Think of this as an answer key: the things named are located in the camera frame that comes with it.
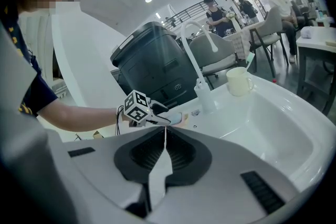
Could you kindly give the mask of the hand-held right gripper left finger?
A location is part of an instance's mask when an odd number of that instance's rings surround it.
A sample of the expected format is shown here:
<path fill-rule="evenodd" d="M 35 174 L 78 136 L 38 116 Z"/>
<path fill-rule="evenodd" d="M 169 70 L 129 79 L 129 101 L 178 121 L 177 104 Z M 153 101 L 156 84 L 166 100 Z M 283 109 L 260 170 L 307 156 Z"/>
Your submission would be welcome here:
<path fill-rule="evenodd" d="M 149 174 L 164 150 L 164 127 L 65 143 L 70 159 L 99 193 L 118 207 L 146 218 L 152 211 Z"/>

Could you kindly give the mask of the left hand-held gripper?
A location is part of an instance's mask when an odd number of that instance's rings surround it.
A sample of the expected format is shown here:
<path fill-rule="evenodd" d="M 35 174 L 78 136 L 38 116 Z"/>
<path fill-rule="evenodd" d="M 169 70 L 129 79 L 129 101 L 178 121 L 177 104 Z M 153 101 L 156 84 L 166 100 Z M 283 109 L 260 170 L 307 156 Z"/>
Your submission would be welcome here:
<path fill-rule="evenodd" d="M 142 127 L 147 122 L 169 126 L 171 124 L 169 119 L 158 116 L 168 111 L 169 109 L 162 104 L 152 104 L 149 97 L 137 90 L 133 90 L 124 100 L 123 114 L 130 119 L 129 127 Z"/>

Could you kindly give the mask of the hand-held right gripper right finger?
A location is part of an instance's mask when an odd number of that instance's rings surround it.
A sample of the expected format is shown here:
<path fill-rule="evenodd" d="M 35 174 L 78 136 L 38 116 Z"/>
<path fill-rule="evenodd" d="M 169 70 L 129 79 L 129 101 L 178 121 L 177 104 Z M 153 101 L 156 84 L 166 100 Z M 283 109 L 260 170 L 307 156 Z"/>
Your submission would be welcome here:
<path fill-rule="evenodd" d="M 151 223 L 249 224 L 297 195 L 282 172 L 236 143 L 168 127 L 166 150 L 173 173 Z"/>

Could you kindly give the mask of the blue soap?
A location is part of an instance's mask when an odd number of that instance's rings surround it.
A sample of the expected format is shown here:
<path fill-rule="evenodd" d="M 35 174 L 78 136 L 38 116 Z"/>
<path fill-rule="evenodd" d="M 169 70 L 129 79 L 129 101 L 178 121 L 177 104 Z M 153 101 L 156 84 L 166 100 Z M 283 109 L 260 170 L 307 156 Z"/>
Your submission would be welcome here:
<path fill-rule="evenodd" d="M 183 114 L 181 112 L 174 113 L 168 117 L 170 120 L 170 125 L 177 125 L 182 122 L 182 116 Z"/>

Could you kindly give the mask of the pink soap dish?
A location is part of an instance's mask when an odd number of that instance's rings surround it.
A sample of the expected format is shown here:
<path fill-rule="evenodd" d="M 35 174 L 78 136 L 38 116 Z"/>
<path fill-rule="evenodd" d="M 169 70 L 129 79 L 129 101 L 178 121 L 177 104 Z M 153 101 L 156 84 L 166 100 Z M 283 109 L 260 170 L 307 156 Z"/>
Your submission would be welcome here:
<path fill-rule="evenodd" d="M 182 116 L 182 122 L 181 123 L 179 123 L 177 125 L 169 125 L 169 126 L 183 128 L 188 122 L 188 114 L 187 113 L 182 113 L 182 114 L 183 114 L 183 116 Z"/>

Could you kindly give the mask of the person's left forearm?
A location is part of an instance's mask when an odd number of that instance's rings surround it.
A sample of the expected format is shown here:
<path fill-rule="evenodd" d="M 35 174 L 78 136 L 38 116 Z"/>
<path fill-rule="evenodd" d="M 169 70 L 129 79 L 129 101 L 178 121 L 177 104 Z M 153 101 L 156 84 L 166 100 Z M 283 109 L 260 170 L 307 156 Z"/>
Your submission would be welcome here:
<path fill-rule="evenodd" d="M 69 106 L 55 100 L 38 111 L 53 126 L 71 132 L 95 131 L 116 124 L 117 109 Z"/>

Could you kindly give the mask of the white faucet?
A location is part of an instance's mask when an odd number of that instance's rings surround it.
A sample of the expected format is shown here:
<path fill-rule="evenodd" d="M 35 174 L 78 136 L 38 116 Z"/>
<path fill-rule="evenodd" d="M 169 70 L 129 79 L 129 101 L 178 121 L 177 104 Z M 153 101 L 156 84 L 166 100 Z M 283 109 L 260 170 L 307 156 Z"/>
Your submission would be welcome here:
<path fill-rule="evenodd" d="M 210 46 L 211 46 L 211 49 L 214 53 L 218 52 L 218 48 L 217 46 L 214 44 L 212 38 L 210 37 L 209 33 L 205 30 L 205 28 L 199 24 L 198 22 L 196 21 L 193 21 L 193 20 L 188 20 L 186 22 L 184 22 L 182 24 L 182 27 L 181 27 L 181 41 L 182 41 L 182 44 L 183 44 L 183 47 L 184 47 L 184 50 L 185 52 L 187 53 L 197 75 L 198 75 L 198 78 L 196 79 L 196 85 L 194 87 L 194 91 L 198 97 L 198 100 L 202 106 L 202 109 L 203 109 L 203 112 L 204 114 L 211 114 L 211 113 L 214 113 L 216 110 L 217 110 L 217 107 L 216 107 L 216 104 L 215 104 L 215 101 L 213 100 L 212 96 L 211 96 L 211 90 L 207 84 L 207 82 L 205 81 L 204 77 L 203 77 L 203 74 L 201 72 L 201 69 L 200 67 L 198 66 L 198 63 L 187 43 L 187 40 L 186 40 L 186 34 L 185 34 L 185 30 L 186 30 L 186 27 L 188 25 L 195 25 L 197 27 L 199 27 L 201 29 L 201 31 L 205 34 Z"/>

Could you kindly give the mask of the large black machine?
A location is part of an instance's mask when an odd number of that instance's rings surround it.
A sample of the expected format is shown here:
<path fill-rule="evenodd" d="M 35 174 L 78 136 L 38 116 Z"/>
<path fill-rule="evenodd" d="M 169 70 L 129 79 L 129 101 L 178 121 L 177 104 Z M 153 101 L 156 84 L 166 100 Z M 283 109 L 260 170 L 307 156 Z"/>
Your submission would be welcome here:
<path fill-rule="evenodd" d="M 176 34 L 158 22 L 134 31 L 110 57 L 112 73 L 125 94 L 137 90 L 173 108 L 197 97 L 197 74 Z"/>

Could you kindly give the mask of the grey chair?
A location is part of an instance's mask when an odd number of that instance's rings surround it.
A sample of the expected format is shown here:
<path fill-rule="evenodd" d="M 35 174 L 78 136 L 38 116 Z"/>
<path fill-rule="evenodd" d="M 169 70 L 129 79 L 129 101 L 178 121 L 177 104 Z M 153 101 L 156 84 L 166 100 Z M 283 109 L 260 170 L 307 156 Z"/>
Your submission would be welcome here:
<path fill-rule="evenodd" d="M 216 75 L 218 72 L 237 67 L 238 55 L 233 43 L 220 36 L 209 33 L 218 51 L 213 52 L 210 42 L 205 34 L 202 34 L 189 44 L 198 66 L 204 77 Z"/>
<path fill-rule="evenodd" d="M 288 56 L 281 36 L 283 33 L 282 29 L 282 19 L 278 7 L 271 8 L 263 22 L 260 22 L 249 29 L 250 52 L 256 53 L 258 48 L 262 48 L 264 50 L 273 79 L 276 78 L 273 64 L 273 45 L 276 42 L 280 42 L 285 62 L 289 65 Z"/>

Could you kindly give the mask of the white sink basin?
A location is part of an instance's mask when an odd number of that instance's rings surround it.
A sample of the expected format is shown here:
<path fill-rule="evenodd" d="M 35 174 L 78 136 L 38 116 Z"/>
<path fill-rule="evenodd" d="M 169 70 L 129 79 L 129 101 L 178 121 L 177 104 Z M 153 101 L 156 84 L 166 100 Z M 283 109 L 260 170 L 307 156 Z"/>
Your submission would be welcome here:
<path fill-rule="evenodd" d="M 169 115 L 187 113 L 188 122 L 183 128 L 169 127 L 236 143 L 282 172 L 296 187 L 297 195 L 275 212 L 249 223 L 281 224 L 323 178 L 336 151 L 336 126 L 288 90 L 255 76 L 252 81 L 254 88 L 243 97 L 232 96 L 227 85 L 213 90 L 214 113 L 204 114 L 198 100 L 171 109 Z M 166 177 L 173 173 L 166 150 L 167 128 L 164 150 L 149 174 L 152 211 L 165 196 Z M 118 207 L 91 186 L 70 159 L 65 143 L 51 140 L 50 146 L 75 212 L 65 224 L 154 224 L 147 221 L 148 216 L 140 218 Z"/>

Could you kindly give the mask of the cream cup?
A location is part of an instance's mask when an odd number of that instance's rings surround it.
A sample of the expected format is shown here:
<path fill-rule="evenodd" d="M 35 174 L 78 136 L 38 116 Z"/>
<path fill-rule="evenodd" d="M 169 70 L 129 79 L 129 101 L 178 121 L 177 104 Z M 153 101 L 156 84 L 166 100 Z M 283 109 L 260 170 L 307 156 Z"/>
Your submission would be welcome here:
<path fill-rule="evenodd" d="M 233 96 L 244 96 L 254 88 L 254 83 L 250 78 L 250 73 L 245 67 L 230 69 L 226 73 L 226 77 L 228 80 L 228 90 Z"/>

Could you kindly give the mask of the pale green toothbrush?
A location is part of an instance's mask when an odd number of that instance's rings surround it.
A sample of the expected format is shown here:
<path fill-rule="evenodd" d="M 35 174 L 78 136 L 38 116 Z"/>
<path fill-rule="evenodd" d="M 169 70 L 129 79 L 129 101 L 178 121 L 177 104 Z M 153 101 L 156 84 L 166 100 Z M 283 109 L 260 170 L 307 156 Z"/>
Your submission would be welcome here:
<path fill-rule="evenodd" d="M 246 70 L 249 69 L 250 65 L 252 64 L 252 61 L 254 60 L 254 57 L 255 57 L 255 53 L 253 53 L 253 52 L 250 52 L 249 55 L 247 56 L 247 58 L 246 58 L 246 63 L 247 63 Z"/>

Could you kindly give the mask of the checkered tablecloth table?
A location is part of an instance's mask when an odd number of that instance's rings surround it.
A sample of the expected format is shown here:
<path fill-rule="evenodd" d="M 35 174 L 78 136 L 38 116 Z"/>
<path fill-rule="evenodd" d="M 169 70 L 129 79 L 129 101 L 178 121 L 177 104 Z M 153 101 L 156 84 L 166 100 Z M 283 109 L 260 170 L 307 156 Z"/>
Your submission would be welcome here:
<path fill-rule="evenodd" d="M 245 60 L 250 52 L 250 46 L 251 46 L 250 30 L 258 28 L 264 23 L 265 21 L 251 24 L 234 34 L 231 34 L 223 38 L 224 40 L 229 40 L 232 42 L 235 52 L 237 53 L 238 58 L 240 60 Z"/>

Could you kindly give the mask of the white flower vase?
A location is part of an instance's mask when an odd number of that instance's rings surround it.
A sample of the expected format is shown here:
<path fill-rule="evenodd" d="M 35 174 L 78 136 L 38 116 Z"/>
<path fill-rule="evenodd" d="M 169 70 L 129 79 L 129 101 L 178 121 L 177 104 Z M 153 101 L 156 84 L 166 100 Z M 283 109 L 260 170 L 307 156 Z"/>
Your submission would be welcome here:
<path fill-rule="evenodd" d="M 236 20 L 236 14 L 234 12 L 227 12 L 226 18 L 229 19 L 232 22 L 232 24 L 234 26 L 234 29 L 235 29 L 235 32 L 240 32 L 241 31 L 241 27 L 240 27 L 238 21 Z"/>

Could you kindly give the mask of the white top table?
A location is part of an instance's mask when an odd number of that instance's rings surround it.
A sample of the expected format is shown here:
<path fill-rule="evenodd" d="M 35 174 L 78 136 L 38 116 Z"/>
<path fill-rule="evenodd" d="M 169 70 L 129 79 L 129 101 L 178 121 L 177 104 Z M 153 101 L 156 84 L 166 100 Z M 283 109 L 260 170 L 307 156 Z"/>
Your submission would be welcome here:
<path fill-rule="evenodd" d="M 319 95 L 325 100 L 322 109 L 328 115 L 336 98 L 336 28 L 333 27 L 304 27 L 301 37 L 297 40 L 299 55 L 299 79 L 297 95 L 303 97 L 305 92 Z M 317 83 L 306 79 L 307 59 L 322 61 L 333 66 L 333 71 L 325 68 L 324 71 L 332 74 L 328 90 L 324 90 Z"/>

